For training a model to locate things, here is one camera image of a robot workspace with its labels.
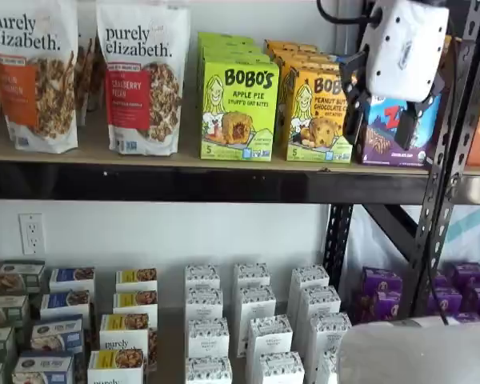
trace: shelf upright post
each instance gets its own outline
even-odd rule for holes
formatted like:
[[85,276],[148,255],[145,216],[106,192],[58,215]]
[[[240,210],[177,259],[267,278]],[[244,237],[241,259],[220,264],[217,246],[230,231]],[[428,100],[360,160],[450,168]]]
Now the shelf upright post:
[[[454,98],[454,108],[451,116],[452,135],[449,142],[446,142],[446,134],[449,127],[449,116],[453,93],[446,90],[443,92],[441,104],[438,112],[438,122],[441,124],[438,135],[438,144],[434,155],[434,162],[430,166],[429,181],[427,183],[425,197],[422,204],[418,227],[414,238],[414,252],[409,259],[407,271],[403,276],[403,290],[400,306],[398,308],[399,318],[408,318],[416,314],[423,314],[424,305],[428,299],[428,273],[426,263],[430,262],[433,276],[438,266],[438,259],[445,241],[448,224],[453,209],[453,204],[449,198],[444,199],[446,190],[445,185],[440,185],[440,172],[443,165],[446,167],[446,176],[444,178],[446,185],[455,185],[456,181],[452,179],[452,161],[456,154],[456,143],[460,137],[460,131],[464,131],[462,124],[465,121],[466,107],[469,93],[473,88],[479,85],[474,82],[476,75],[476,63],[480,59],[480,1],[471,0],[470,9],[466,19],[466,26],[462,35],[462,41],[457,44],[457,84],[456,95]],[[448,57],[445,61],[445,67],[442,76],[445,79],[446,87],[452,90],[454,80],[453,57],[454,50],[450,44]],[[449,148],[449,158],[445,158],[445,148]],[[456,171],[461,171],[466,161],[465,157],[469,147],[464,147],[464,158]],[[438,216],[437,232],[429,236],[432,226],[432,217],[434,209],[440,212]],[[426,260],[427,252],[433,249],[431,260]]]

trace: purely elizabeth granola bag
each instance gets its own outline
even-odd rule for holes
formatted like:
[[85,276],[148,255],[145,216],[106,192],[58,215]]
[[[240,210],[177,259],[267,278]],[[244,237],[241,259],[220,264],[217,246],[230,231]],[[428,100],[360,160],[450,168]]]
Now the purely elizabeth granola bag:
[[188,9],[146,0],[98,0],[106,61],[110,149],[121,154],[178,151]]
[[0,1],[0,100],[18,150],[78,146],[75,0]]

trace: white product box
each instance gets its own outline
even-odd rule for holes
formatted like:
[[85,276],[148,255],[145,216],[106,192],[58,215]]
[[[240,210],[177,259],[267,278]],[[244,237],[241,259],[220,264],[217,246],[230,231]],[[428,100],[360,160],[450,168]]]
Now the white product box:
[[230,332],[225,318],[190,320],[186,334],[188,358],[227,358]]
[[288,317],[253,318],[249,324],[249,346],[246,356],[246,383],[255,384],[262,354],[290,352],[293,336]]
[[228,358],[188,358],[185,384],[231,384],[233,372]]
[[274,316],[275,305],[275,295],[270,286],[240,288],[233,319],[234,345],[237,357],[246,356],[250,320]]
[[94,301],[94,268],[56,268],[51,271],[50,292],[68,292],[70,290],[88,290],[90,300]]
[[23,352],[12,373],[12,382],[73,384],[73,354],[71,352]]
[[257,384],[302,384],[304,368],[297,352],[262,354],[258,360]]
[[89,384],[142,384],[144,379],[141,350],[95,350],[91,352]]
[[318,364],[316,383],[338,384],[338,374],[336,369],[336,354],[324,352],[321,355],[320,363]]
[[120,270],[115,274],[115,291],[127,294],[140,290],[158,290],[157,278],[156,268]]
[[290,292],[286,314],[291,327],[295,330],[298,318],[298,306],[301,300],[301,290],[310,286],[328,286],[329,276],[323,266],[304,266],[291,272]]
[[141,350],[149,356],[147,314],[104,314],[99,329],[100,350]]
[[222,318],[222,291],[215,288],[189,288],[185,299],[185,324],[189,320]]
[[84,330],[90,330],[90,294],[88,290],[44,294],[41,302],[41,320],[51,320],[80,314]]
[[336,314],[341,304],[342,301],[333,286],[316,286],[302,290],[294,347],[303,361],[306,360],[306,340],[310,332],[311,317],[319,311]]
[[45,263],[41,261],[7,261],[0,265],[0,292],[38,294],[45,287]]
[[158,329],[158,293],[143,290],[129,294],[114,294],[115,314],[147,314],[150,328]]
[[346,314],[316,314],[310,325],[304,366],[307,384],[314,384],[320,357],[324,352],[336,354],[343,335],[352,325]]

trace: green box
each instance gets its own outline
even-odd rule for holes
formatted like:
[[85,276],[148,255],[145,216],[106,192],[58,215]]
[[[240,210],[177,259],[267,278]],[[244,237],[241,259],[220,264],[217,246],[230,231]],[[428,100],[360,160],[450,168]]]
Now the green box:
[[278,66],[248,56],[211,56],[202,72],[201,158],[270,161]]

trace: granola image on bag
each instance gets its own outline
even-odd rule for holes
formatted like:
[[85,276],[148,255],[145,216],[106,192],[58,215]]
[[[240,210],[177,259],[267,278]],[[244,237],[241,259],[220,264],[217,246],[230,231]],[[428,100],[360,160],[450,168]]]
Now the granola image on bag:
[[97,20],[106,62],[110,149],[121,154],[177,152],[188,10],[173,3],[98,0]]
[[0,2],[0,100],[18,150],[78,146],[75,0]]

